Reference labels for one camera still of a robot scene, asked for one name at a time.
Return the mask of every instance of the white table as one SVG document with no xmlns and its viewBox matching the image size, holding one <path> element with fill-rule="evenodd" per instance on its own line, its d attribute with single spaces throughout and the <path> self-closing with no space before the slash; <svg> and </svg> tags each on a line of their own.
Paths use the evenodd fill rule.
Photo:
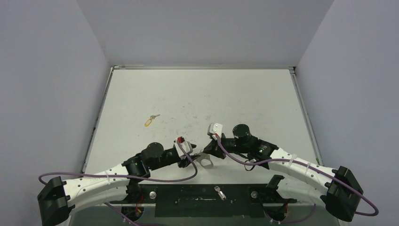
<svg viewBox="0 0 399 226">
<path fill-rule="evenodd" d="M 207 128 L 212 122 L 223 124 L 227 137 L 232 137 L 235 125 L 247 124 L 252 135 L 316 163 L 289 70 L 114 70 L 85 172 L 98 173 L 122 163 L 152 142 L 169 149 L 178 136 L 199 151 L 210 142 Z M 228 158 L 211 159 L 212 169 L 198 164 L 197 177 L 181 183 L 268 183 L 281 174 L 262 167 L 247 172 Z M 152 171 L 151 178 L 177 179 L 193 173 L 192 166 L 180 169 L 173 164 Z"/>
</svg>

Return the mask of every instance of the wall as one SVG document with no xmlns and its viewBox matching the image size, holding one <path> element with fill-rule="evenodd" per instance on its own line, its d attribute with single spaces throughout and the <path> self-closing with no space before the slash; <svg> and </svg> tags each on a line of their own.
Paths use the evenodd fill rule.
<svg viewBox="0 0 399 226">
<path fill-rule="evenodd" d="M 77 0 L 113 65 L 299 63 L 333 0 Z"/>
<path fill-rule="evenodd" d="M 352 169 L 380 209 L 351 225 L 399 221 L 398 9 L 397 0 L 335 0 L 296 69 L 324 163 Z"/>
<path fill-rule="evenodd" d="M 108 73 L 75 0 L 1 1 L 2 225 L 41 225 L 37 176 L 81 169 Z"/>
</svg>

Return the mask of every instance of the silver key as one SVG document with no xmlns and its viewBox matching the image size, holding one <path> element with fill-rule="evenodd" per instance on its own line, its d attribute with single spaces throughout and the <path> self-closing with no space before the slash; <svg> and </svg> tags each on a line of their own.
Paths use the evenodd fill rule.
<svg viewBox="0 0 399 226">
<path fill-rule="evenodd" d="M 160 116 L 160 114 L 157 114 L 157 115 L 151 115 L 151 116 L 150 116 L 150 119 L 155 119 L 155 117 L 158 117 L 158 116 Z"/>
<path fill-rule="evenodd" d="M 224 195 L 224 193 L 220 190 L 219 186 L 215 187 L 215 191 L 217 191 L 217 193 L 219 194 L 220 198 L 224 201 L 226 200 L 226 195 Z"/>
</svg>

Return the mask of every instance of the screw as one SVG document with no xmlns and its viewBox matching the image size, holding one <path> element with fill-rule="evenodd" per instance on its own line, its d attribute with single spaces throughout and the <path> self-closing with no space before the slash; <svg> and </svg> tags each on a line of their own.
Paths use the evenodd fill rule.
<svg viewBox="0 0 399 226">
<path fill-rule="evenodd" d="M 258 192 L 256 192 L 256 191 L 251 192 L 251 197 L 253 199 L 256 199 L 258 197 Z"/>
<path fill-rule="evenodd" d="M 157 197 L 156 192 L 150 192 L 150 199 L 155 199 Z"/>
</svg>

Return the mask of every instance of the robotic arm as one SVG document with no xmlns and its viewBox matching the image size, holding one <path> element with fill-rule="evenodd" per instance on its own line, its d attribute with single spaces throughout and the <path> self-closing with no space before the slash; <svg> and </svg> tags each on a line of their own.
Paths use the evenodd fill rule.
<svg viewBox="0 0 399 226">
<path fill-rule="evenodd" d="M 295 154 L 290 154 L 274 144 L 252 136 L 249 127 L 245 124 L 234 127 L 234 138 L 226 138 L 222 129 L 223 125 L 219 123 L 212 123 L 209 126 L 208 135 L 214 140 L 205 147 L 204 153 L 221 159 L 224 159 L 227 154 L 232 157 L 229 153 L 239 154 L 240 156 L 247 154 L 249 160 L 255 161 L 252 164 L 247 163 L 248 165 L 256 165 L 256 162 L 270 160 L 259 164 L 259 166 L 285 173 L 305 183 L 275 175 L 272 178 L 273 183 L 269 183 L 269 185 L 270 187 L 273 186 L 273 189 L 282 198 L 294 198 L 315 203 L 324 206 L 330 214 L 338 219 L 352 221 L 360 197 L 331 179 L 331 177 L 337 178 L 363 194 L 363 190 L 349 169 L 341 166 L 336 170 L 297 158 Z M 321 173 L 309 168 L 316 168 Z"/>
<path fill-rule="evenodd" d="M 181 144 L 187 154 L 192 153 L 192 149 L 196 147 L 184 140 Z M 167 150 L 164 150 L 159 143 L 151 143 L 134 157 L 94 175 L 98 177 L 68 180 L 61 180 L 61 177 L 52 178 L 38 195 L 42 225 L 58 225 L 77 211 L 104 202 L 121 200 L 134 202 L 141 193 L 138 182 L 142 179 L 115 176 L 130 175 L 149 178 L 150 170 L 174 163 L 178 163 L 180 168 L 187 167 L 190 162 L 179 152 L 180 148 L 177 147 L 176 142 Z M 198 154 L 190 155 L 192 160 L 198 157 Z"/>
</svg>

